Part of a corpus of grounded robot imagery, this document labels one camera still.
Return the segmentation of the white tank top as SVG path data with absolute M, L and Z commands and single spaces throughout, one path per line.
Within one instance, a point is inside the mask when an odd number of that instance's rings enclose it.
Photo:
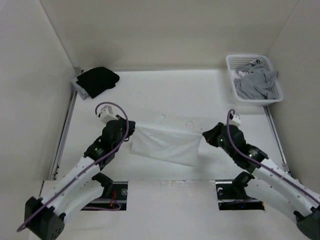
M 198 159 L 202 134 L 186 127 L 136 122 L 130 139 L 133 154 L 193 167 Z

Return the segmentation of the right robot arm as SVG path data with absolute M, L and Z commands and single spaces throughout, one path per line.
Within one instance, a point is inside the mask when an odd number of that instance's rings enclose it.
M 243 171 L 234 179 L 232 192 L 260 200 L 292 220 L 311 240 L 320 238 L 320 195 L 280 169 L 258 147 L 246 142 L 235 125 L 219 122 L 202 133 L 206 142 L 221 148 Z

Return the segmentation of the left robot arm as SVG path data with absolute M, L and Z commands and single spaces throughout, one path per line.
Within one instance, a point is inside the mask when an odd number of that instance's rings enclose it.
M 47 195 L 26 201 L 24 223 L 19 229 L 27 228 L 41 240 L 55 240 L 72 215 L 97 198 L 108 199 L 113 181 L 102 170 L 130 139 L 135 127 L 134 121 L 120 116 L 107 122 L 75 167 Z

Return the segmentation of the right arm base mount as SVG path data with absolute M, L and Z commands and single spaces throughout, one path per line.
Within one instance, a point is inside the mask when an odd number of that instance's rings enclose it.
M 245 191 L 250 180 L 254 177 L 241 172 L 233 180 L 218 180 L 215 182 L 218 209 L 220 211 L 264 211 L 264 203 L 256 198 L 250 197 Z

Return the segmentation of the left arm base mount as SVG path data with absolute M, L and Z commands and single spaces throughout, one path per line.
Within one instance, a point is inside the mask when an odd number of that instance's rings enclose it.
M 102 195 L 89 204 L 82 211 L 126 211 L 129 183 L 127 181 L 113 181 L 103 173 L 92 178 L 103 187 Z

